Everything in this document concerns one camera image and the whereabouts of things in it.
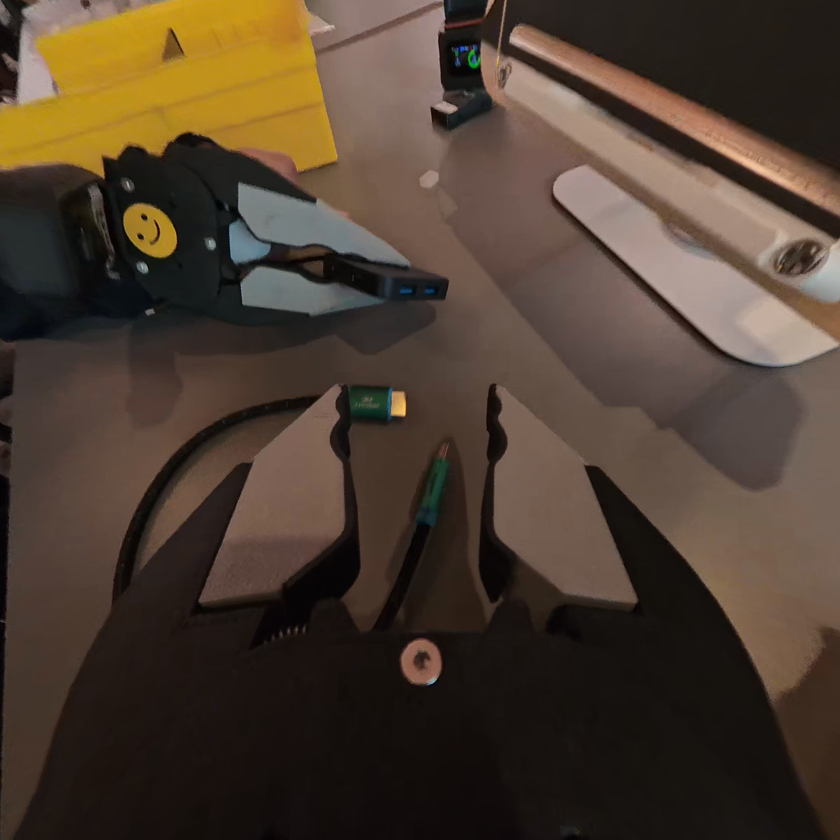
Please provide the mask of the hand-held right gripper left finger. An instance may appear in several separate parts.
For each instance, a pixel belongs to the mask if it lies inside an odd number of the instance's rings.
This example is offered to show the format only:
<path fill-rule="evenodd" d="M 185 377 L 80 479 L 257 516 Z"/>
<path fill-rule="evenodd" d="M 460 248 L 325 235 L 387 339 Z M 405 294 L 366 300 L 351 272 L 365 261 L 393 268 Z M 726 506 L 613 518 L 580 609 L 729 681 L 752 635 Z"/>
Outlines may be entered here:
<path fill-rule="evenodd" d="M 350 401 L 335 385 L 254 458 L 198 600 L 207 610 L 341 599 L 361 570 Z"/>

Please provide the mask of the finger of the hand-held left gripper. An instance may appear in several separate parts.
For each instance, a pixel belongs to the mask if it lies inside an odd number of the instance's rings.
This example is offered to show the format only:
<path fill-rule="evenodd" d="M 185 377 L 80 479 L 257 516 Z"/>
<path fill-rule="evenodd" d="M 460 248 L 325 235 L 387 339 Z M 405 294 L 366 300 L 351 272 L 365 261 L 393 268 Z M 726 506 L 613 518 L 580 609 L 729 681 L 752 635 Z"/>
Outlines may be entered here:
<path fill-rule="evenodd" d="M 389 266 L 409 266 L 394 247 L 319 200 L 309 201 L 252 185 L 238 186 L 238 219 L 228 228 L 237 265 L 268 256 L 272 246 L 321 246 Z"/>
<path fill-rule="evenodd" d="M 384 299 L 340 283 L 311 280 L 289 269 L 253 268 L 240 281 L 245 307 L 302 314 L 311 318 L 381 306 Z"/>

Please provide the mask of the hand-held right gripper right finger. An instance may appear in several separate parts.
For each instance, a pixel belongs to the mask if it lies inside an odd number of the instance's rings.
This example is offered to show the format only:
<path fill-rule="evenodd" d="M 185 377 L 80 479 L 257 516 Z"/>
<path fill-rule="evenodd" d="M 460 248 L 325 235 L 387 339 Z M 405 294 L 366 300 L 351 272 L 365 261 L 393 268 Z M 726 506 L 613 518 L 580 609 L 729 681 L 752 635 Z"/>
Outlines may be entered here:
<path fill-rule="evenodd" d="M 499 384 L 486 403 L 479 577 L 491 603 L 526 571 L 561 602 L 638 603 L 584 459 Z"/>

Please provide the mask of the black usb hub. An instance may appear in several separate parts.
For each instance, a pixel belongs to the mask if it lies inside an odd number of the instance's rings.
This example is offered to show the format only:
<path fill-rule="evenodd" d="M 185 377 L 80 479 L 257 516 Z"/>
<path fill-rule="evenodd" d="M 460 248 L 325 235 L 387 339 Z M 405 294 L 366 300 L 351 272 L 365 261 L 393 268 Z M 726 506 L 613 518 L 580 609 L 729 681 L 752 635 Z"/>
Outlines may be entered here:
<path fill-rule="evenodd" d="M 398 266 L 347 255 L 326 255 L 323 277 L 386 301 L 442 301 L 449 280 L 414 266 Z"/>

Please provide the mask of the yellow plastic bin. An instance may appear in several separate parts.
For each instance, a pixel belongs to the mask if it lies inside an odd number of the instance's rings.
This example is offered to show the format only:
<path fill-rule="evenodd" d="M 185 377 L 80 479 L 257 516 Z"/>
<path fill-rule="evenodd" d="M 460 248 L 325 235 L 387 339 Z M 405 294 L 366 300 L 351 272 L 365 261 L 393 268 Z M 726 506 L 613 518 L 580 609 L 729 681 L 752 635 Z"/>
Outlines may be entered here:
<path fill-rule="evenodd" d="M 1 165 L 102 172 L 126 147 L 161 154 L 184 133 L 338 160 L 303 2 L 160 2 L 36 40 L 58 88 L 2 107 Z"/>

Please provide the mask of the person's left hand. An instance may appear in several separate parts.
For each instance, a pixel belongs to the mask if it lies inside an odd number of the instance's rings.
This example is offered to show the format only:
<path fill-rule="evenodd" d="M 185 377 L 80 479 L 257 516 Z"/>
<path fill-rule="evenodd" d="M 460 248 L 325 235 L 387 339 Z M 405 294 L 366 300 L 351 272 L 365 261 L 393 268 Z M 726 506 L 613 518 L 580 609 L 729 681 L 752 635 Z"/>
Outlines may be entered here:
<path fill-rule="evenodd" d="M 259 234 L 290 224 L 294 217 L 298 226 L 304 219 L 320 223 L 334 218 L 341 224 L 351 220 L 348 213 L 320 203 L 300 189 L 298 168 L 288 154 L 239 150 L 231 164 L 235 170 L 237 209 Z"/>

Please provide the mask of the small black battery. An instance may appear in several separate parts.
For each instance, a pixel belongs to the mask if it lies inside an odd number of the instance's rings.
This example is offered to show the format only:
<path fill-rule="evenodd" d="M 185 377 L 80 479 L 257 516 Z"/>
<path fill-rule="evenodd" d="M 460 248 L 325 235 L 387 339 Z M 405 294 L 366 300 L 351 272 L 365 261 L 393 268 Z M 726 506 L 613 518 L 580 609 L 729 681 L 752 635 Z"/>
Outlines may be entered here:
<path fill-rule="evenodd" d="M 433 126 L 451 132 L 489 112 L 493 99 L 484 89 L 447 91 L 430 107 Z"/>

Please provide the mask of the white monitor stand base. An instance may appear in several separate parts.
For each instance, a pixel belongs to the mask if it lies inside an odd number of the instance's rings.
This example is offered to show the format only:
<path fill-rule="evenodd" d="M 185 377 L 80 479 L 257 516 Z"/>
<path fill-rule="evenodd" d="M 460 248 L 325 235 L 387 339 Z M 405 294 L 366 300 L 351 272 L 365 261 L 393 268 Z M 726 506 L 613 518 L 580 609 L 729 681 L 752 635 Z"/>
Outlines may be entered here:
<path fill-rule="evenodd" d="M 559 175 L 555 202 L 713 347 L 736 361 L 785 368 L 838 340 L 741 272 L 693 244 L 588 165 Z"/>

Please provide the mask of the black monitor with tan frame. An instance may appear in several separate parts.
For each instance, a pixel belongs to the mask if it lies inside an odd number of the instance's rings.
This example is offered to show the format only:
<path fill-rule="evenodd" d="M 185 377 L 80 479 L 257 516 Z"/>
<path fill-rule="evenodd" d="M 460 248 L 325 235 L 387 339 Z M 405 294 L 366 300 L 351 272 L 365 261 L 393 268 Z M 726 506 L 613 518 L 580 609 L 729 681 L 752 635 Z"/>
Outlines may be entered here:
<path fill-rule="evenodd" d="M 663 222 L 838 336 L 800 293 L 838 241 L 838 2 L 501 2 L 485 80 Z"/>

